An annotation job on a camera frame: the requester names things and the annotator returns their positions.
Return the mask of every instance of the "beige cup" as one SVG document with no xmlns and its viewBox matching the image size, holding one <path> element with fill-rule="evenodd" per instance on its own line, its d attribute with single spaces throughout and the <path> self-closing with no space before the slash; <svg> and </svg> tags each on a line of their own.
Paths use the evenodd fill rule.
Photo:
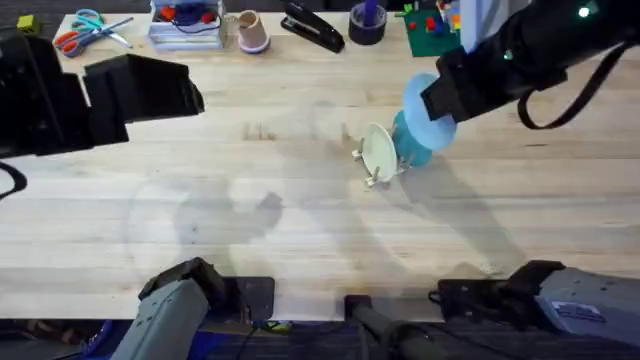
<svg viewBox="0 0 640 360">
<path fill-rule="evenodd" d="M 258 49 L 266 44 L 267 33 L 264 31 L 262 20 L 257 12 L 253 10 L 241 12 L 238 16 L 238 24 L 240 26 L 238 41 L 243 50 Z"/>
</svg>

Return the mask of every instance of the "scissors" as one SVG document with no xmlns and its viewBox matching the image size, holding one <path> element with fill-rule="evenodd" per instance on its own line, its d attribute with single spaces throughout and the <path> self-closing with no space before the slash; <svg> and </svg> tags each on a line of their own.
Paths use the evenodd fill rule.
<svg viewBox="0 0 640 360">
<path fill-rule="evenodd" d="M 58 36 L 53 41 L 53 44 L 56 48 L 60 49 L 66 57 L 75 57 L 80 55 L 92 42 L 102 38 L 103 36 L 110 36 L 110 34 L 115 35 L 112 31 L 113 28 L 126 24 L 131 20 L 133 20 L 133 16 L 117 21 L 113 24 L 93 28 L 88 31 L 72 30 Z"/>
<path fill-rule="evenodd" d="M 92 9 L 80 9 L 76 11 L 76 19 L 71 23 L 71 31 L 89 32 L 104 26 L 105 23 L 100 13 Z M 105 34 L 120 44 L 132 48 L 125 38 L 113 31 L 107 31 Z"/>
</svg>

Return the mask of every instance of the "desk organizer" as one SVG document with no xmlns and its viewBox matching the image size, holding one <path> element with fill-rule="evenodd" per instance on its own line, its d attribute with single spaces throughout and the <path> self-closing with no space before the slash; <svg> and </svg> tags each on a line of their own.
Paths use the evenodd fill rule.
<svg viewBox="0 0 640 360">
<path fill-rule="evenodd" d="M 182 5 L 204 4 L 211 10 L 215 20 L 205 24 L 202 21 L 179 28 L 165 21 L 161 10 Z M 208 50 L 222 49 L 227 35 L 224 19 L 225 7 L 222 0 L 153 0 L 151 2 L 152 20 L 147 37 L 156 50 Z"/>
</svg>

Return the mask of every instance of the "black tape roll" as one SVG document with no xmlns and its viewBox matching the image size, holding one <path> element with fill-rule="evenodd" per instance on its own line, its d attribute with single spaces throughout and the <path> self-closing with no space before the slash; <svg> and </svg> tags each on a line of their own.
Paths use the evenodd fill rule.
<svg viewBox="0 0 640 360">
<path fill-rule="evenodd" d="M 364 26 L 364 3 L 357 4 L 351 9 L 349 16 L 349 37 L 360 45 L 377 44 L 384 37 L 384 28 L 387 25 L 387 10 L 377 5 L 375 24 Z"/>
</svg>

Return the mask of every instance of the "green light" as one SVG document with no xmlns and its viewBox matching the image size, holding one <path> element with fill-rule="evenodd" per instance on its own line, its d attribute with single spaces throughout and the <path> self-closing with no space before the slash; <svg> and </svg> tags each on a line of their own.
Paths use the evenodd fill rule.
<svg viewBox="0 0 640 360">
<path fill-rule="evenodd" d="M 589 14 L 591 14 L 591 10 L 589 10 L 588 7 L 581 7 L 580 10 L 578 10 L 578 15 L 580 15 L 581 18 L 586 18 Z"/>
</svg>

